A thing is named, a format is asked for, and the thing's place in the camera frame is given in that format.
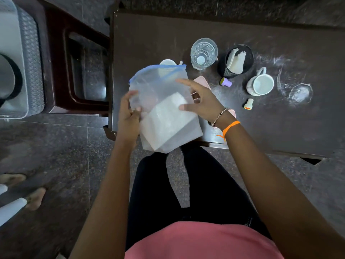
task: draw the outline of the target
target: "orange thread bracelet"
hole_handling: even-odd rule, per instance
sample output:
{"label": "orange thread bracelet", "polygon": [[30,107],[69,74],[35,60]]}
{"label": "orange thread bracelet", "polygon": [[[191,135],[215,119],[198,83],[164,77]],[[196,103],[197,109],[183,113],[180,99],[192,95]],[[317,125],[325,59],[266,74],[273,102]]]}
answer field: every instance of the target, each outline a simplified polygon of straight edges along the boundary
{"label": "orange thread bracelet", "polygon": [[224,139],[224,141],[225,141],[225,134],[227,133],[227,131],[231,128],[231,127],[233,127],[234,125],[237,125],[237,124],[240,124],[241,122],[240,121],[235,121],[235,122],[232,122],[228,127],[226,127],[224,130],[223,130],[223,135],[220,135],[220,134],[218,134],[218,135],[216,135],[216,136],[220,136],[221,138],[223,138]]}

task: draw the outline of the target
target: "hand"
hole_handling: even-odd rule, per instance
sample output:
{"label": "hand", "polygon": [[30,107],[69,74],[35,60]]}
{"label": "hand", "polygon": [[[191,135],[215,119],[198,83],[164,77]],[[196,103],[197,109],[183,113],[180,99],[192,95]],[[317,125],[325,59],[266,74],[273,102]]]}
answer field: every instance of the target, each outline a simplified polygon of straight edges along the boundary
{"label": "hand", "polygon": [[139,135],[139,117],[141,108],[134,111],[129,108],[129,99],[137,94],[138,91],[132,90],[121,98],[118,131],[116,142],[124,143],[134,148]]}
{"label": "hand", "polygon": [[[176,81],[191,87],[200,95],[200,99],[201,99],[199,104],[180,105],[179,106],[180,110],[194,112],[200,115],[205,120],[209,121],[210,123],[213,123],[215,119],[217,118],[217,116],[224,110],[225,107],[218,101],[218,99],[211,92],[210,89],[202,86],[201,84],[197,82],[194,82],[188,79],[177,79]],[[225,112],[224,114],[222,114],[222,117],[218,119],[215,126],[217,126],[220,129],[223,129],[222,127],[222,123],[224,119],[223,115],[226,116],[227,118],[231,118],[230,116],[232,116],[230,113],[229,114],[228,113],[229,112]]]}

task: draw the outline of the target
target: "mug handle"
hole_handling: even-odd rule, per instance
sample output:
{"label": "mug handle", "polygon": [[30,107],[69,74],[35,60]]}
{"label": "mug handle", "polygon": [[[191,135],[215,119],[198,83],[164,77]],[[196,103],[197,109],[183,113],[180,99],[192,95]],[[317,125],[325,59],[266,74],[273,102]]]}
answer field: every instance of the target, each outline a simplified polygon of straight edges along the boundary
{"label": "mug handle", "polygon": [[256,75],[261,75],[261,74],[266,74],[266,67],[261,67],[260,70],[257,71]]}

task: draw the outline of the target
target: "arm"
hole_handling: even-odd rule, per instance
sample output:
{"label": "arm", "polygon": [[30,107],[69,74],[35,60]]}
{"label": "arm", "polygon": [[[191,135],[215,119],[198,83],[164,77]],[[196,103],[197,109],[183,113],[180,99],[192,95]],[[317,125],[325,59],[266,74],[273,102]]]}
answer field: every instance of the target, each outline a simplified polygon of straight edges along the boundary
{"label": "arm", "polygon": [[[214,94],[196,82],[179,82],[191,86],[201,97],[200,104],[185,104],[180,109],[195,112],[213,122],[224,109]],[[235,120],[225,112],[216,126],[224,130]],[[260,218],[282,255],[286,259],[345,258],[345,240],[258,149],[245,129],[235,125],[225,138]]]}
{"label": "arm", "polygon": [[124,258],[129,200],[129,158],[139,134],[140,109],[128,109],[128,100],[136,91],[121,100],[118,134],[107,172],[96,200],[72,250],[70,259]]}

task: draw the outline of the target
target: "plastic bag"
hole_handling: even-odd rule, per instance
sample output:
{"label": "plastic bag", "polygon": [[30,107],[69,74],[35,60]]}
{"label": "plastic bag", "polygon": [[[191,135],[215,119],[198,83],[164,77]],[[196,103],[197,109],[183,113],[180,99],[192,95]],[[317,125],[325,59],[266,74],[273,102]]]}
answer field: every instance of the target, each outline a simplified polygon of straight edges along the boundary
{"label": "plastic bag", "polygon": [[139,91],[130,106],[142,108],[140,139],[145,150],[168,153],[203,134],[197,114],[178,109],[194,101],[189,87],[177,78],[188,78],[186,65],[151,65],[129,81],[129,90]]}

